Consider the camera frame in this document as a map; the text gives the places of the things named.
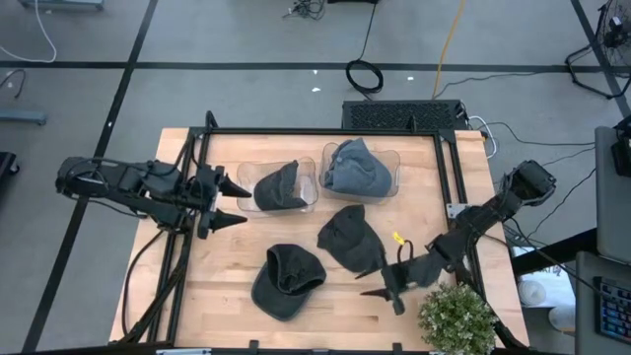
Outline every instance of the folded fabric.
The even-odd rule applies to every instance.
[[[277,320],[290,320],[305,305],[311,292],[326,280],[317,257],[295,245],[275,245],[267,250],[252,287],[252,300]]]
[[[317,247],[326,249],[352,272],[382,268],[382,240],[364,220],[364,205],[342,208],[317,234]]]
[[[340,193],[386,197],[391,186],[390,172],[371,154],[362,138],[340,144],[324,173],[324,187]]]
[[[254,202],[261,211],[302,208],[307,202],[294,197],[298,162],[293,161],[262,178],[254,187]]]

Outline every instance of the concrete floor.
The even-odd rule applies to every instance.
[[[593,27],[602,1],[582,1]],[[345,63],[359,55],[371,6],[330,5],[320,22],[282,20],[292,2],[159,0],[139,60]],[[51,13],[42,10],[41,17],[58,60],[77,62],[77,67],[82,62],[124,62],[148,4],[106,0],[103,12],[55,8]],[[364,59],[437,63],[456,8],[456,0],[383,0]],[[520,0],[472,0],[446,62],[558,65],[587,41],[570,0],[533,0],[527,6]],[[0,3],[0,44],[23,56],[49,57],[33,10],[24,10],[17,1]],[[0,53],[0,60],[10,58]],[[590,54],[577,64],[597,61]],[[11,70],[4,67],[0,74]],[[55,193],[55,173],[66,157],[94,154],[124,66],[119,68],[31,68],[19,99],[13,99],[15,87],[0,90],[0,107],[40,109],[49,116],[43,127],[0,123],[0,151],[15,152],[22,165],[0,205],[0,353],[22,349],[74,208],[74,202]],[[435,74],[385,71],[386,85],[375,99],[429,99]],[[490,74],[494,72],[448,71],[442,83]],[[601,73],[581,78],[607,88]],[[200,125],[207,109],[222,126],[339,127],[342,102],[362,99],[342,70],[136,69],[106,155],[149,159],[163,127]],[[441,99],[460,99],[469,114],[507,122],[524,139],[537,141],[592,141],[595,127],[622,118],[615,101],[574,86],[565,73],[469,82],[448,88]],[[580,150],[526,146],[501,126],[492,130],[500,149],[490,160],[494,178],[524,159],[548,162]],[[551,166],[559,181],[557,192],[543,206],[520,212],[524,229],[532,230],[593,167],[592,153]],[[552,243],[596,224],[593,179],[571,201],[539,229],[537,239]],[[100,206],[88,207],[37,349],[107,342],[136,224]],[[532,345],[572,353],[573,338],[551,330],[544,316],[526,312]]]

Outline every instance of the wooden table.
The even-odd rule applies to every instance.
[[[174,161],[186,134],[187,129],[164,129],[157,158]],[[480,134],[460,131],[456,136],[468,201],[481,204],[494,195],[494,190]],[[319,169],[324,145],[341,143],[347,138],[354,137],[213,134],[207,163],[226,167],[234,180],[237,180],[239,164],[245,162],[291,162],[310,157]],[[398,195],[385,204],[366,206],[366,220],[381,237],[388,261],[394,262],[396,258],[398,244],[390,237],[394,231],[411,240],[417,246],[417,254],[426,252],[422,246],[447,230],[433,140],[430,137],[370,136],[365,137],[365,141],[371,150],[395,150],[401,158]],[[447,146],[444,151],[452,177]],[[456,200],[452,178],[450,191]],[[391,350],[393,342],[400,342],[404,350],[432,350],[421,339],[417,314],[419,303],[435,287],[403,294],[407,311],[395,316],[391,303],[360,296],[360,292],[383,287],[379,273],[355,280],[355,274],[339,265],[327,251],[316,247],[317,232],[335,212],[348,204],[320,195],[311,214],[250,218],[245,224],[209,235],[206,241],[195,238],[175,345],[244,348],[250,340],[257,339],[261,348]],[[220,198],[218,207],[225,212],[245,214],[234,198]],[[131,255],[156,231],[152,221],[140,221]],[[491,229],[489,235],[504,240],[499,225]],[[165,240],[163,237],[147,250],[134,269],[129,289],[128,324],[134,324],[142,316],[155,296]],[[324,285],[315,289],[306,307],[288,322],[268,316],[250,298],[252,282],[265,262],[265,251],[281,243],[297,244],[315,254],[327,272]],[[507,248],[481,239],[477,250],[488,301],[515,337],[527,344]],[[454,283],[455,279],[443,272],[440,281]],[[170,308],[167,301],[159,339],[166,334]],[[121,336],[119,305],[111,339]]]

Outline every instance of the transparent container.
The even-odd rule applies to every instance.
[[[382,164],[390,173],[391,185],[389,191],[385,196],[375,197],[361,194],[341,193],[324,187],[324,178],[326,176],[326,172],[331,165],[331,162],[333,160],[332,156],[337,147],[339,147],[339,144],[337,143],[328,143],[324,146],[324,149],[322,150],[322,164],[320,167],[318,179],[319,185],[322,187],[322,196],[326,198],[341,199],[359,203],[379,204],[386,202],[389,197],[393,197],[398,193],[401,158],[399,157],[398,153],[393,150],[383,152],[369,151],[375,158],[377,158],[377,160],[382,162]]]
[[[300,213],[310,213],[315,209],[317,202],[316,163],[311,158],[296,160],[298,169],[292,197],[301,198],[307,203],[300,208],[261,210],[254,198],[254,188],[259,181],[269,175],[280,171],[284,166],[292,162],[279,162],[267,164],[242,163],[237,169],[239,185],[252,193],[250,198],[238,198],[237,205],[249,217],[285,216]]]

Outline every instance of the green plant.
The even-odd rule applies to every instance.
[[[441,284],[419,311],[423,340],[450,355],[488,354],[495,344],[497,318],[468,286]]]

